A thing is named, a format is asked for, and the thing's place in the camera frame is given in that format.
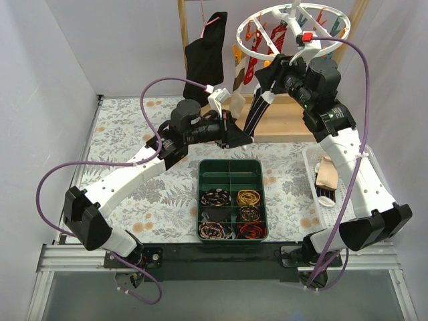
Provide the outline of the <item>black white striped sock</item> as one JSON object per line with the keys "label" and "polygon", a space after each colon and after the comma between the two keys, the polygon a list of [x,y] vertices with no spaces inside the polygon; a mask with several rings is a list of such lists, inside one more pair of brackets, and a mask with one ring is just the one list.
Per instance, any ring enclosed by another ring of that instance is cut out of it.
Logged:
{"label": "black white striped sock", "polygon": [[275,97],[275,94],[268,90],[264,91],[259,84],[255,87],[253,102],[251,103],[243,129],[246,135],[254,137],[255,129],[261,117],[272,104]]}

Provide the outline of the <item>brown beige striped sock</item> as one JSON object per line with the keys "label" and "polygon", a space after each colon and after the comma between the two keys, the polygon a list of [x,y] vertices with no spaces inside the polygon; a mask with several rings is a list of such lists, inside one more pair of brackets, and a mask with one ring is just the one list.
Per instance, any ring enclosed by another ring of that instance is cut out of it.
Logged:
{"label": "brown beige striped sock", "polygon": [[323,156],[315,167],[315,187],[335,191],[338,186],[338,172],[329,156]]}

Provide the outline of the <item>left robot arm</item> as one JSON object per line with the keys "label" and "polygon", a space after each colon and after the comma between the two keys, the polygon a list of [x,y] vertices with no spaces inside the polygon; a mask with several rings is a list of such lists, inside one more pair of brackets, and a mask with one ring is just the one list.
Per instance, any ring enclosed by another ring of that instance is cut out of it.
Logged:
{"label": "left robot arm", "polygon": [[162,123],[158,136],[152,137],[137,154],[101,181],[85,189],[71,187],[65,194],[64,223],[80,243],[92,251],[113,251],[125,266],[136,267],[142,260],[137,238],[111,227],[107,218],[129,194],[160,175],[187,156],[192,144],[215,142],[224,149],[252,142],[235,123],[230,111],[212,110],[200,115],[194,100],[181,100]]}

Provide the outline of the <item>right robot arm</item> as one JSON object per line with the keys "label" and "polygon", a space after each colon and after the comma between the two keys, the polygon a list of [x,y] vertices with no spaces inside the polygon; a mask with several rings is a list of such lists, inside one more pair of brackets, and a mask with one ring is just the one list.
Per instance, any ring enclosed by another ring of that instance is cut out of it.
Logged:
{"label": "right robot arm", "polygon": [[262,92],[288,94],[303,108],[303,120],[316,142],[330,157],[352,193],[355,218],[304,238],[303,259],[319,265],[328,251],[358,251],[397,234],[412,218],[382,184],[370,160],[363,155],[356,122],[337,99],[341,79],[334,60],[318,57],[305,63],[280,54],[255,76]]}

